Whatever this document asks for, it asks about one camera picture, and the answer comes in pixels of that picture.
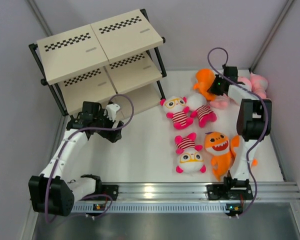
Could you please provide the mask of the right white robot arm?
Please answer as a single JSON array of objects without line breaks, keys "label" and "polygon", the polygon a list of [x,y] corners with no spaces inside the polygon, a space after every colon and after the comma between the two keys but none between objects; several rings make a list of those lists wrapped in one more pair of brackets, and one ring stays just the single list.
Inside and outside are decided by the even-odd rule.
[{"label": "right white robot arm", "polygon": [[252,87],[239,80],[236,66],[222,65],[222,72],[215,70],[215,78],[208,92],[216,96],[226,95],[239,105],[236,122],[238,147],[234,166],[229,170],[233,180],[249,182],[256,150],[265,136],[271,132],[272,101],[261,98]]}]

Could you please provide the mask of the orange shark plush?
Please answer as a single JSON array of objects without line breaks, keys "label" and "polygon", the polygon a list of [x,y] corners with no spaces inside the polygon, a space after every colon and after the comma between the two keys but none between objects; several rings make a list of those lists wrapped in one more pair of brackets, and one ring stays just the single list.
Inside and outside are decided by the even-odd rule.
[{"label": "orange shark plush", "polygon": [[200,69],[196,74],[195,78],[197,82],[193,85],[193,90],[198,91],[202,94],[208,101],[223,101],[224,99],[215,94],[208,92],[209,88],[212,86],[216,76],[211,69],[203,68]]},{"label": "orange shark plush", "polygon": [[211,155],[212,174],[220,182],[230,173],[233,178],[248,180],[252,166],[258,164],[255,159],[258,141],[245,140],[241,135],[230,138],[218,131],[206,133],[204,149]]}]

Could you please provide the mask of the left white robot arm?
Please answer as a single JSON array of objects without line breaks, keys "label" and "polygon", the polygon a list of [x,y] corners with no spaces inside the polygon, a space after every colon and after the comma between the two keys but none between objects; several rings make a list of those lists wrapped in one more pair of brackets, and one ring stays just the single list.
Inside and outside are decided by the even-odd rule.
[{"label": "left white robot arm", "polygon": [[63,139],[45,169],[28,181],[32,209],[37,213],[66,217],[75,202],[89,196],[99,199],[103,194],[99,176],[83,174],[70,177],[79,153],[93,134],[115,143],[122,138],[124,123],[116,121],[121,107],[110,101],[105,107],[98,102],[85,101],[82,111],[66,126]]}]

